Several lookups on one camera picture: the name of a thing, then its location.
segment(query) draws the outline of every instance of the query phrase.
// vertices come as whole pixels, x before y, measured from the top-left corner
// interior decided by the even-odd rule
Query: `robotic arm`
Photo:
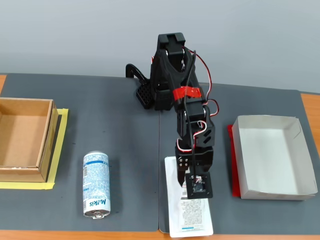
[[[139,79],[136,96],[145,109],[154,106],[161,111],[174,106],[180,137],[175,143],[178,182],[182,186],[186,181],[188,199],[212,198],[209,168],[214,156],[215,126],[207,106],[208,96],[196,77],[196,51],[187,49],[185,41],[182,33],[160,34],[150,79],[132,64],[126,66],[125,76]]]

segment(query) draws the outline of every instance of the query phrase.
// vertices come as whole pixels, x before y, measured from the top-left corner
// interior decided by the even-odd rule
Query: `open cardboard box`
[[[242,199],[306,200],[318,192],[299,119],[238,116],[232,133]]]
[[[45,182],[58,111],[53,100],[0,97],[0,182]]]

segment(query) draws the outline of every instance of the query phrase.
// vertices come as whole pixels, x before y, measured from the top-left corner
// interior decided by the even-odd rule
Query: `orange table edge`
[[[6,76],[0,75],[0,92]],[[312,135],[320,153],[320,95],[301,94]],[[0,239],[7,240],[159,240],[170,239],[169,234],[155,232],[96,232],[96,231],[22,231],[0,230]],[[188,240],[320,240],[320,235],[225,235],[189,237]]]

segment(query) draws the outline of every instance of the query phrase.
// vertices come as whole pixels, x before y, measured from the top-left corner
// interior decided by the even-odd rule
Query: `gray table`
[[[292,116],[300,120],[320,186],[320,161],[299,91],[215,84],[211,93],[220,106],[215,124],[213,198],[209,200],[215,234],[320,234],[320,193],[307,201],[245,200],[232,197],[231,150],[227,126],[240,115]],[[177,115],[160,114],[159,228],[169,232],[164,159],[174,156]]]
[[[129,78],[9,74],[1,96],[54,99],[68,122],[52,190],[0,190],[0,229],[156,231],[159,226],[159,113],[146,111]],[[111,214],[83,216],[83,157],[110,162]]]

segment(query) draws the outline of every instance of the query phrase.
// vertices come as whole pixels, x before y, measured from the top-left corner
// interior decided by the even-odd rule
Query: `red tape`
[[[173,97],[175,101],[184,98],[185,95],[191,98],[201,98],[200,89],[197,87],[182,86],[173,90]]]

